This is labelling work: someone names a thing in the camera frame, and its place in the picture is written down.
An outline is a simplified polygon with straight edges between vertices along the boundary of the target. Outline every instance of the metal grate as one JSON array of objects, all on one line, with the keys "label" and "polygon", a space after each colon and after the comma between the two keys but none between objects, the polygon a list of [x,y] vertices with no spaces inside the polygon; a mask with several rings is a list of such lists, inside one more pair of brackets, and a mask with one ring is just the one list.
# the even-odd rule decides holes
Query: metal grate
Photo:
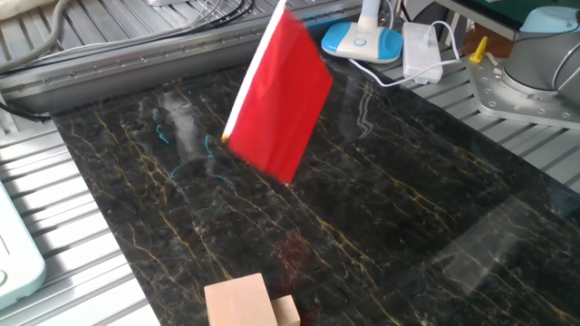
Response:
[{"label": "metal grate", "polygon": [[0,180],[47,271],[0,325],[159,325],[52,122],[0,136]]},{"label": "metal grate", "polygon": [[[441,52],[442,60],[452,58],[451,49]],[[401,61],[374,67],[394,80],[402,79]],[[443,77],[437,84],[417,85],[408,81],[403,86],[580,192],[580,130],[491,118],[479,113],[463,62],[444,66]]]},{"label": "metal grate", "polygon": [[[154,7],[142,0],[69,0],[63,14],[63,32],[53,53],[173,30],[194,22],[212,9],[216,1]],[[299,9],[330,1],[290,0],[288,6]],[[276,3],[276,0],[256,0],[254,10],[244,21],[270,15]],[[240,0],[222,0],[210,18],[218,19],[234,11],[239,4]],[[48,38],[54,6],[45,5],[0,22],[0,62],[25,55]]]}]

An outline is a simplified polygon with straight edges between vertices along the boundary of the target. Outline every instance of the light wood block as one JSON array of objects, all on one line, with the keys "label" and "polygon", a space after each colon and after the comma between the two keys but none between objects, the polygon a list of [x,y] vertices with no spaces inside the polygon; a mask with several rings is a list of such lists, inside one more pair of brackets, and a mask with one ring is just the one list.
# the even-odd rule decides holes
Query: light wood block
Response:
[{"label": "light wood block", "polygon": [[205,287],[210,326],[276,326],[261,273]]},{"label": "light wood block", "polygon": [[272,309],[278,326],[300,326],[300,315],[294,305],[292,295],[272,301]]}]

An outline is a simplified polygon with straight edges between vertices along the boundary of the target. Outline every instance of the flag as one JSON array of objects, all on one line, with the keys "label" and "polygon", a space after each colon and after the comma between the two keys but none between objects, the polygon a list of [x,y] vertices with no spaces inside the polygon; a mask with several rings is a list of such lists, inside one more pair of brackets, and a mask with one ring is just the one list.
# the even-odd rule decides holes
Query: flag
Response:
[{"label": "flag", "polygon": [[332,85],[318,47],[280,0],[242,81],[222,140],[290,183]]}]

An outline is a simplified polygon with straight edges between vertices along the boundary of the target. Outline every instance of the marble table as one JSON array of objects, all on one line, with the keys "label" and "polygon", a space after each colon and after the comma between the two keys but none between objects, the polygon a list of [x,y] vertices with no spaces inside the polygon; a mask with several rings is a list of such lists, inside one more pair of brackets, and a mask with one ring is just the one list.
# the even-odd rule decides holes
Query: marble table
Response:
[{"label": "marble table", "polygon": [[204,286],[251,273],[306,326],[580,324],[580,197],[327,63],[287,186],[219,142],[246,66],[54,118],[161,324],[208,325]]}]

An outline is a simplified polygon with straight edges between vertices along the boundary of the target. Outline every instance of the wire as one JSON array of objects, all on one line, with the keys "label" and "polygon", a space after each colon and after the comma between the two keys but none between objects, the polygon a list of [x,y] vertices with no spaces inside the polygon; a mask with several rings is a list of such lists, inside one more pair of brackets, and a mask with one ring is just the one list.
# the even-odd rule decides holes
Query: wire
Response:
[{"label": "wire", "polygon": [[407,18],[407,22],[412,23],[413,20],[411,19],[409,13],[407,12],[407,7],[404,4],[404,0],[401,0],[401,5],[399,5],[399,7],[401,8],[402,13],[405,15],[405,18]]},{"label": "wire", "polygon": [[68,4],[68,0],[59,0],[59,2],[54,7],[53,19],[51,21],[52,31],[46,42],[22,57],[13,59],[0,65],[0,74],[11,71],[14,68],[20,67],[23,64],[27,64],[33,61],[37,57],[45,54],[56,44],[56,41],[58,41],[58,36],[61,33],[61,20],[63,18],[63,10],[66,4]]},{"label": "wire", "polygon": [[48,120],[52,119],[52,117],[50,117],[50,116],[48,116],[48,117],[47,116],[36,116],[36,115],[29,114],[29,113],[26,113],[26,112],[23,112],[23,111],[12,110],[12,109],[8,108],[1,101],[0,101],[0,109],[5,110],[6,112],[8,112],[10,114],[14,114],[17,117],[24,118],[24,119],[28,119],[28,120],[31,120],[31,121],[45,122],[45,121],[48,121]]},{"label": "wire", "polygon": [[[189,31],[177,32],[176,34],[170,34],[170,35],[167,35],[167,36],[158,36],[159,37],[158,39],[150,40],[150,42],[153,42],[153,41],[161,41],[161,40],[168,40],[168,39],[171,39],[171,38],[180,37],[180,36],[184,36],[184,35],[189,35],[189,34],[193,34],[193,33],[205,32],[205,31],[211,30],[213,28],[218,28],[218,27],[221,27],[223,25],[230,24],[230,23],[234,22],[236,19],[238,19],[238,18],[246,15],[249,11],[251,11],[251,9],[254,7],[254,2],[255,2],[255,0],[251,0],[250,1],[250,6],[247,9],[245,9],[243,12],[241,12],[239,14],[235,14],[236,12],[240,11],[244,7],[244,5],[246,5],[247,1],[246,0],[242,0],[240,2],[240,4],[234,10],[232,10],[228,14],[225,14],[224,16],[222,16],[221,18],[219,18],[219,19],[217,19],[215,21],[212,21],[212,22],[203,24],[203,25],[198,26],[198,27],[196,27],[194,29],[191,29]],[[118,49],[121,48],[121,46],[123,44],[118,44],[118,45],[119,46],[117,48],[114,48],[114,49],[108,49],[108,48],[106,48],[106,49],[103,49],[103,50],[104,51],[118,50]],[[73,60],[73,59],[79,59],[79,58],[86,57],[86,56],[89,56],[89,55],[94,55],[94,54],[97,54],[97,53],[85,53],[84,55],[81,55],[81,56],[77,56],[77,57],[73,57],[73,58],[66,58],[66,59],[62,59],[60,61],[55,61],[55,62],[44,62],[44,63],[35,64],[35,65],[29,64],[29,65],[26,65],[25,67],[18,68],[18,69],[14,69],[14,70],[10,71],[10,73],[23,72],[23,71],[30,70],[30,69],[33,69],[33,68],[44,67],[44,66],[47,66],[47,65],[57,64],[57,63],[60,63],[60,62],[67,62],[67,61],[70,61],[70,60]]]},{"label": "wire", "polygon": [[566,86],[566,84],[568,84],[568,82],[572,81],[572,79],[576,76],[576,74],[580,72],[580,67],[578,67],[578,69],[576,69],[576,71],[574,73],[572,73],[570,75],[570,77],[568,77],[567,80],[564,81],[564,83],[562,83],[562,85],[560,85],[560,87],[558,88],[558,91],[562,90],[564,88],[564,86]]},{"label": "wire", "polygon": [[461,59],[460,59],[460,57],[459,57],[459,52],[458,52],[458,50],[457,50],[457,45],[455,44],[455,35],[453,34],[453,29],[451,28],[451,26],[449,26],[449,24],[447,24],[447,23],[445,23],[445,22],[442,22],[442,21],[437,21],[437,22],[433,22],[433,24],[431,24],[431,26],[430,26],[429,30],[427,31],[427,34],[430,34],[430,33],[431,33],[431,31],[432,31],[432,29],[433,29],[433,25],[435,25],[435,24],[442,24],[442,25],[444,25],[445,27],[447,27],[447,28],[449,29],[449,33],[450,33],[450,35],[451,35],[451,42],[452,42],[452,44],[453,44],[453,52],[455,53],[455,58],[456,58],[455,60],[447,60],[447,61],[444,61],[444,62],[437,62],[437,63],[434,63],[434,64],[430,65],[429,67],[427,67],[427,68],[423,69],[422,71],[415,73],[414,75],[412,75],[412,76],[411,76],[411,77],[409,77],[409,78],[405,78],[405,79],[402,79],[402,80],[400,80],[400,81],[392,82],[392,83],[390,83],[390,84],[385,84],[385,83],[383,83],[383,82],[382,82],[382,81],[379,79],[379,77],[377,77],[377,75],[375,75],[374,73],[372,73],[370,70],[368,70],[368,69],[366,69],[366,68],[362,67],[362,66],[361,66],[361,65],[360,65],[358,62],[356,62],[355,60],[353,60],[353,59],[349,59],[349,61],[350,61],[352,64],[354,64],[354,65],[355,65],[355,66],[356,66],[358,69],[360,69],[361,71],[368,73],[368,74],[369,74],[371,77],[373,77],[373,78],[374,78],[374,79],[375,79],[375,80],[376,80],[376,81],[379,83],[379,85],[381,85],[382,87],[391,87],[391,86],[398,85],[398,84],[400,84],[400,83],[408,82],[408,81],[411,81],[411,80],[415,79],[416,77],[420,76],[421,74],[423,74],[423,73],[425,73],[426,71],[428,71],[428,70],[430,70],[430,69],[433,69],[433,68],[435,68],[435,67],[439,67],[439,66],[443,66],[443,65],[446,65],[446,64],[452,64],[452,63],[457,63],[457,62],[460,62],[460,61],[461,61]]},{"label": "wire", "polygon": [[394,22],[395,10],[392,8],[391,0],[385,0],[387,5],[389,5],[389,10],[391,10],[391,22],[389,23],[389,29],[392,29],[392,23]]},{"label": "wire", "polygon": [[213,8],[207,14],[201,15],[198,18],[196,18],[193,22],[186,24],[184,26],[181,26],[180,28],[177,28],[177,29],[173,29],[173,30],[165,31],[165,32],[154,33],[154,34],[149,34],[149,35],[143,35],[143,36],[139,36],[139,37],[136,37],[136,38],[133,38],[130,40],[81,45],[81,46],[73,47],[71,49],[60,51],[58,53],[45,55],[44,57],[38,58],[31,63],[41,62],[41,61],[44,61],[47,59],[51,59],[54,57],[59,57],[59,56],[63,56],[66,54],[71,54],[71,53],[84,52],[84,51],[89,51],[89,50],[97,50],[97,51],[98,50],[107,50],[107,49],[110,49],[111,47],[114,47],[114,46],[133,45],[135,43],[153,41],[156,38],[161,38],[164,36],[177,34],[177,33],[180,33],[182,31],[186,31],[190,28],[194,28],[197,23],[208,19],[211,15],[213,15],[216,12],[216,10],[219,8],[219,5],[221,5],[221,0],[217,0],[216,4],[213,6]]},{"label": "wire", "polygon": [[562,68],[564,67],[564,65],[568,61],[568,59],[570,59],[570,57],[572,56],[572,54],[574,54],[574,52],[576,50],[578,50],[578,48],[580,48],[580,43],[578,43],[575,47],[573,47],[572,49],[570,49],[570,51],[568,51],[568,53],[566,54],[566,56],[564,57],[564,59],[562,59],[562,62],[560,62],[560,64],[558,64],[558,67],[556,68],[556,71],[554,72],[554,77],[552,78],[552,88],[553,89],[555,89],[555,90],[557,89],[557,87],[556,87],[556,79],[558,78],[558,75],[560,74],[560,71],[562,70]]}]

